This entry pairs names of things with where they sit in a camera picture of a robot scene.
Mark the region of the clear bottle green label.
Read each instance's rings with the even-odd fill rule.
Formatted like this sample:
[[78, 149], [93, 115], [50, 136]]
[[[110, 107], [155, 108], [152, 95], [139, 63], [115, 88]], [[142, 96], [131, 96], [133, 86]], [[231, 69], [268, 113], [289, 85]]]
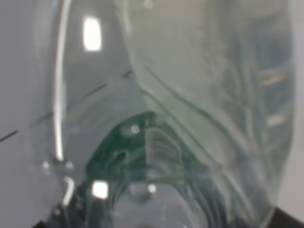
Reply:
[[294, 117], [286, 0], [37, 0], [39, 228], [266, 228]]

